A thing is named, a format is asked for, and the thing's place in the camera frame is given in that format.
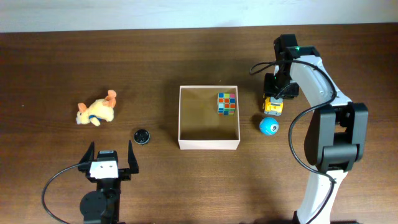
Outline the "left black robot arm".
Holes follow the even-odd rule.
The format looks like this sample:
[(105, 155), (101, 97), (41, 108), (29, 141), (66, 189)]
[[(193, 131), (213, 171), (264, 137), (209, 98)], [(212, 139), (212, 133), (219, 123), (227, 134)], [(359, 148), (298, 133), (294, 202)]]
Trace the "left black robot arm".
[(79, 162), (78, 170), (96, 184), (96, 190), (88, 192), (80, 202), (80, 212), (84, 223), (119, 223), (121, 182), (130, 181), (133, 174), (139, 173), (139, 165), (134, 155), (132, 142), (128, 143), (128, 168), (118, 167), (116, 151), (100, 151), (97, 157), (92, 142)]

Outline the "blue toy ball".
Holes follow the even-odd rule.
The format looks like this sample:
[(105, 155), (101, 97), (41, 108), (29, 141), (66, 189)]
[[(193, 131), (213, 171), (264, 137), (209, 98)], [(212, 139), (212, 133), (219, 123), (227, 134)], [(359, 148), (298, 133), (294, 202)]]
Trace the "blue toy ball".
[(259, 129), (262, 134), (271, 136), (278, 132), (279, 123), (274, 118), (266, 117), (259, 123)]

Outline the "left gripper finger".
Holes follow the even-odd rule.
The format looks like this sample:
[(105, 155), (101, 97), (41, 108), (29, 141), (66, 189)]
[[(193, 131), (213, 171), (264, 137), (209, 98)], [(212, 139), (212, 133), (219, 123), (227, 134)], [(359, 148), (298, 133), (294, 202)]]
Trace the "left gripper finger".
[(91, 142), (90, 146), (88, 147), (88, 150), (80, 159), (79, 163), (82, 164), (82, 163), (91, 162), (94, 159), (94, 153), (95, 153), (95, 143)]
[(136, 159), (136, 157), (134, 155), (134, 151), (133, 151), (131, 140), (129, 140), (129, 144), (128, 144), (128, 159), (127, 159), (127, 161), (128, 161), (130, 170), (138, 170), (139, 169), (139, 165), (137, 163), (137, 159)]

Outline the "multicolour puzzle cube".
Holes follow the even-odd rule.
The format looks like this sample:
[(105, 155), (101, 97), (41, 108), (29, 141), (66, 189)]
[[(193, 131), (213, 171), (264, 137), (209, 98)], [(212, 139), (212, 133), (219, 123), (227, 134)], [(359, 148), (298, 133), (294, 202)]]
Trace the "multicolour puzzle cube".
[(218, 93), (217, 112), (220, 116), (234, 115), (236, 112), (236, 94)]

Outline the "yellow grey toy truck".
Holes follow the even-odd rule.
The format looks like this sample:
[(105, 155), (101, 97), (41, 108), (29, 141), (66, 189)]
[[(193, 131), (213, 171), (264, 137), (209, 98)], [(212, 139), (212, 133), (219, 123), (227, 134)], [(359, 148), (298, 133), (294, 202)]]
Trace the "yellow grey toy truck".
[(264, 110), (264, 114), (280, 116), (283, 110), (283, 99), (266, 96), (262, 109)]

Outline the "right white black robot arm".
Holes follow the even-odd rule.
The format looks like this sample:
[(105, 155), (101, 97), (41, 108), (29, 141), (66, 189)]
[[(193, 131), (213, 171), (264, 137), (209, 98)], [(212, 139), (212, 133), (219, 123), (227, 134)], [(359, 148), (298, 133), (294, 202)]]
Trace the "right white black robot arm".
[(368, 124), (368, 108), (354, 103), (336, 86), (313, 46), (299, 46), (296, 36), (282, 34), (274, 41), (275, 68), (264, 77), (265, 114), (279, 116), (283, 101), (302, 91), (310, 107), (298, 114), (289, 127), (291, 146), (297, 121), (311, 114), (304, 139), (306, 161), (298, 163), (309, 171), (301, 206), (294, 211), (293, 223), (329, 223), (337, 191), (362, 159)]

